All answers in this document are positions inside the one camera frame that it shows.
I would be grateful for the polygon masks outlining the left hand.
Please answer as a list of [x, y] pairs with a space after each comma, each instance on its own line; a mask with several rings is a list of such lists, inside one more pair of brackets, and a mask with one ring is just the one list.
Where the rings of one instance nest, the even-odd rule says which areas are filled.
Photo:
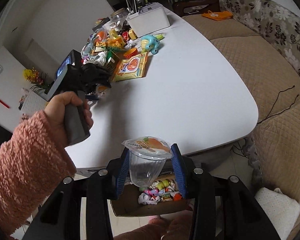
[[60, 143], [62, 148], [69, 146], [64, 128], [65, 107], [69, 104], [83, 107], [84, 117], [89, 129], [91, 129], [94, 124], [87, 99], [82, 101], [74, 92], [64, 92], [55, 95], [45, 107], [44, 113], [52, 128], [54, 138]]

